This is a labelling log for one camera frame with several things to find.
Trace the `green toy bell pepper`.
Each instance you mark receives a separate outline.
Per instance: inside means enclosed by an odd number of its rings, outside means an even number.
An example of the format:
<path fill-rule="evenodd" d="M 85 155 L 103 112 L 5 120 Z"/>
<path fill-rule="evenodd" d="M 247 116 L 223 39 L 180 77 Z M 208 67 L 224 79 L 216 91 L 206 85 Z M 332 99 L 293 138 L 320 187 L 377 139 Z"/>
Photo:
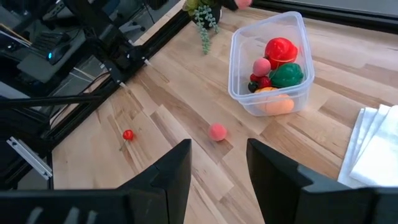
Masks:
<path fill-rule="evenodd" d="M 273 70 L 269 74 L 272 86 L 276 88 L 286 88 L 301 84 L 304 74 L 300 65 L 296 63 L 286 63 Z"/>

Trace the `red tomato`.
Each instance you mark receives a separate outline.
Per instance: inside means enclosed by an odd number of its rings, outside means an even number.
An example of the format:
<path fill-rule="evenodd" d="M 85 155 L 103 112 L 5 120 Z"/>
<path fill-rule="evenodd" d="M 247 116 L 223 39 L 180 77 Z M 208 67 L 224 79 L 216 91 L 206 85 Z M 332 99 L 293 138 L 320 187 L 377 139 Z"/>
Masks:
<path fill-rule="evenodd" d="M 298 48 L 289 40 L 277 37 L 268 41 L 264 56 L 271 64 L 271 69 L 275 70 L 285 63 L 292 63 L 298 55 Z"/>

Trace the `orange toy bell pepper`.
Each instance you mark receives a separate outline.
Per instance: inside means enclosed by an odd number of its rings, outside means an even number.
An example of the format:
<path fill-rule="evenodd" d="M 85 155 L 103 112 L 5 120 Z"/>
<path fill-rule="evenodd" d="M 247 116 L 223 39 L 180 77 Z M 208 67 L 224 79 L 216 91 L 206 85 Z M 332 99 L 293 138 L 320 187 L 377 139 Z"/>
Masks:
<path fill-rule="evenodd" d="M 281 94 L 261 99 L 256 108 L 266 115 L 278 115 L 290 113 L 294 106 L 295 103 L 289 95 Z"/>

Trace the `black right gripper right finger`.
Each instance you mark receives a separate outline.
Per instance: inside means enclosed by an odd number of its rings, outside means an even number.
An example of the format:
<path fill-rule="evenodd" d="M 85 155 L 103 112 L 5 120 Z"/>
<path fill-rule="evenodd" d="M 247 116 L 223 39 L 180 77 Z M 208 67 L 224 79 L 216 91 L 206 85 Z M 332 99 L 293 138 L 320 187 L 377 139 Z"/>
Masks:
<path fill-rule="evenodd" d="M 246 159 L 265 224 L 398 224 L 398 187 L 352 189 L 257 139 Z"/>

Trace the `clear plastic tupperware container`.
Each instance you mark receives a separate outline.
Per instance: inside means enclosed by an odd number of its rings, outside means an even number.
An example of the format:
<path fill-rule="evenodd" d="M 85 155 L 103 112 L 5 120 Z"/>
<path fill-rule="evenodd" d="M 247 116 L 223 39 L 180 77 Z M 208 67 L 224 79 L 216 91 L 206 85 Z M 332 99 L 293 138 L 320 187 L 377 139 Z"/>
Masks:
<path fill-rule="evenodd" d="M 253 63 L 264 56 L 268 41 L 277 37 L 289 39 L 298 48 L 298 55 L 294 62 L 300 65 L 304 78 L 299 85 L 251 93 L 248 90 L 248 83 Z M 273 116 L 266 115 L 257 109 L 256 105 L 263 98 L 281 94 L 289 95 L 295 103 L 290 113 L 303 110 L 314 78 L 315 71 L 307 31 L 299 12 L 290 11 L 272 16 L 239 28 L 233 34 L 229 56 L 228 92 L 251 115 Z"/>

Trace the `silver aluminium bracket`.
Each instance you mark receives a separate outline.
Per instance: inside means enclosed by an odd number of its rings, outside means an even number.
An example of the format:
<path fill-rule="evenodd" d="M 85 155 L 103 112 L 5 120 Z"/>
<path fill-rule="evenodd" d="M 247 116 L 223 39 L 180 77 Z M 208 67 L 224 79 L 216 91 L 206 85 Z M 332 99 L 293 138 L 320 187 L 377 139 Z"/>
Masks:
<path fill-rule="evenodd" d="M 49 180 L 51 177 L 53 177 L 52 168 L 46 162 L 44 162 L 25 142 L 12 136 L 6 142 L 45 180 Z"/>

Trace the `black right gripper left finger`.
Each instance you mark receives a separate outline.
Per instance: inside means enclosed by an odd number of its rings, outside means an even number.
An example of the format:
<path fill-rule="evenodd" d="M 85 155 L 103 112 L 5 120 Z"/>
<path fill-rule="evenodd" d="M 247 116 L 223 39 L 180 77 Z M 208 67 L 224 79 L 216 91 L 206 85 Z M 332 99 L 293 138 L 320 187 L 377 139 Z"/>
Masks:
<path fill-rule="evenodd" d="M 0 191 L 0 224 L 183 224 L 192 142 L 116 189 Z"/>

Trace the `potted green succulent plant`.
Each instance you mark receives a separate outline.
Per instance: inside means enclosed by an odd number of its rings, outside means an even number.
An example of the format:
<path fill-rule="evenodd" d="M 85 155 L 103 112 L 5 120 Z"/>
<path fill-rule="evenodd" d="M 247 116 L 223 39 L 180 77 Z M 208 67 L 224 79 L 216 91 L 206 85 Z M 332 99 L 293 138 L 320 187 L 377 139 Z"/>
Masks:
<path fill-rule="evenodd" d="M 210 51 L 210 30 L 220 32 L 218 22 L 221 17 L 221 5 L 217 0 L 185 0 L 182 9 L 197 25 L 200 33 L 202 51 L 207 55 Z"/>

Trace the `black computer mouse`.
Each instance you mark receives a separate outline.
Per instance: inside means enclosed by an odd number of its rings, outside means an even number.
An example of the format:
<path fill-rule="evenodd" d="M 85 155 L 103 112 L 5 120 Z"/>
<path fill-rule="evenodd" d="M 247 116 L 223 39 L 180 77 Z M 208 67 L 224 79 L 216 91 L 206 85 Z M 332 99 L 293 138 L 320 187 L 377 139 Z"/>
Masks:
<path fill-rule="evenodd" d="M 58 63 L 62 59 L 62 57 L 69 51 L 70 47 L 70 44 L 62 44 L 52 49 L 46 57 L 49 64 L 55 65 L 56 63 Z"/>

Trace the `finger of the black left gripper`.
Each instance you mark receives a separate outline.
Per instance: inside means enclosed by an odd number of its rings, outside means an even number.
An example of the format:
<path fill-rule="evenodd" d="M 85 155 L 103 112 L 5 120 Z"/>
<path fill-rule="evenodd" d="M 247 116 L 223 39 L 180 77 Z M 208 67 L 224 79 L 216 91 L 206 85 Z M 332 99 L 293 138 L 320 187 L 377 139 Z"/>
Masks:
<path fill-rule="evenodd" d="M 230 11 L 236 11 L 239 9 L 235 0 L 221 0 L 221 5 Z"/>

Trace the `white folded towel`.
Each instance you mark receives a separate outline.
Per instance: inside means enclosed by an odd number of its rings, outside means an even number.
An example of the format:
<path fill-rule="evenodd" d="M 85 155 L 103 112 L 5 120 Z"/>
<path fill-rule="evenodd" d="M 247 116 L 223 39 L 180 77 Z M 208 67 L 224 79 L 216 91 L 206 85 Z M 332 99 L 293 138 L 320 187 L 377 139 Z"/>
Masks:
<path fill-rule="evenodd" d="M 338 182 L 351 188 L 398 187 L 398 105 L 360 110 Z"/>

